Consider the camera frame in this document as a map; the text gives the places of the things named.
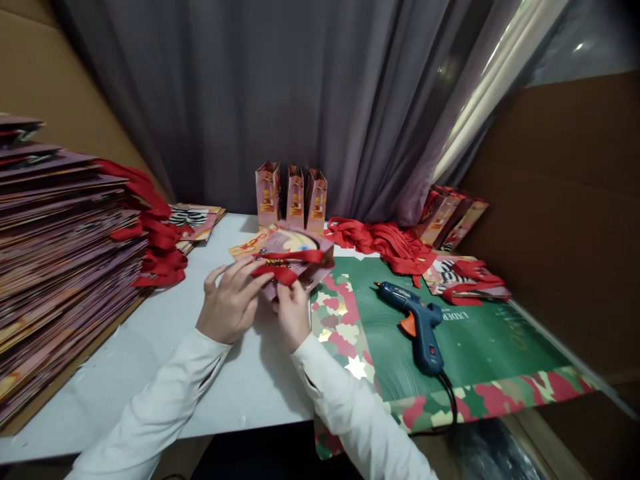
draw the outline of hand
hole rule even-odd
[[[278,320],[290,353],[311,333],[309,326],[309,296],[298,280],[289,288],[278,284]]]
[[[248,283],[247,280],[251,279],[252,271],[264,264],[264,260],[245,257],[228,269],[222,265],[209,274],[205,280],[205,303],[195,325],[200,333],[216,342],[232,344],[253,325],[258,292],[273,274],[260,275]],[[215,281],[223,272],[216,287]]]

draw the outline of red ribbon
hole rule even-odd
[[[171,207],[155,192],[151,179],[144,172],[110,160],[98,159],[94,162],[102,173],[129,180],[124,185],[127,192],[124,204],[140,212],[134,226],[112,232],[111,238],[124,241],[147,234],[149,248],[142,266],[145,275],[138,277],[132,286],[168,287],[184,280],[187,258],[175,244],[185,233],[193,234],[193,229],[188,225],[178,228],[169,223]]]
[[[396,222],[362,223],[334,217],[325,236],[342,248],[355,248],[366,255],[378,252],[392,272],[411,275],[416,288],[420,288],[422,274],[437,257],[430,245],[418,240],[412,231],[400,230]]]
[[[256,253],[254,257],[268,260],[300,260],[304,263],[320,263],[324,255],[322,250],[300,250],[288,253]],[[278,280],[288,287],[298,280],[298,275],[293,270],[278,265],[263,265],[251,272],[251,275],[259,277],[265,273],[272,273],[274,280]]]
[[[504,286],[505,282],[497,275],[492,275],[485,267],[487,264],[482,260],[478,261],[464,261],[459,260],[453,264],[451,270],[462,277],[468,277],[472,280],[476,280],[476,283],[460,283],[454,287],[450,287],[442,292],[442,298],[462,307],[482,305],[482,302],[478,299],[471,297],[456,297],[454,293],[486,290],[495,287]]]

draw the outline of green wrapping paper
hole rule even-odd
[[[453,414],[438,380],[413,363],[411,340],[398,328],[406,313],[378,298],[373,282],[388,281],[443,309],[435,330],[458,406],[458,422],[476,421],[522,408],[565,401],[594,391],[578,371],[516,310],[504,302],[456,307],[414,288],[380,259],[338,257],[311,298],[314,335],[356,378],[370,384],[384,408],[408,433],[448,425]],[[317,451],[341,451],[316,422]]]

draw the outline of person's right hand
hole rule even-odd
[[[278,283],[278,302],[280,328],[289,353],[293,353],[311,333],[309,296],[298,280],[291,288]]]

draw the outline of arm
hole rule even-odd
[[[253,324],[256,295],[273,274],[247,282],[263,263],[249,257],[228,270],[222,266],[211,272],[205,280],[205,302],[195,329],[125,407],[116,426],[76,459],[68,480],[150,478],[162,450],[178,438],[212,384],[231,344]]]
[[[436,474],[407,434],[384,410],[365,382],[338,364],[309,327],[308,298],[299,284],[279,287],[279,320],[291,359],[315,411],[338,435],[366,479],[430,479]]]
[[[128,404],[108,435],[82,452],[68,479],[148,479],[209,388],[231,346],[194,329]]]

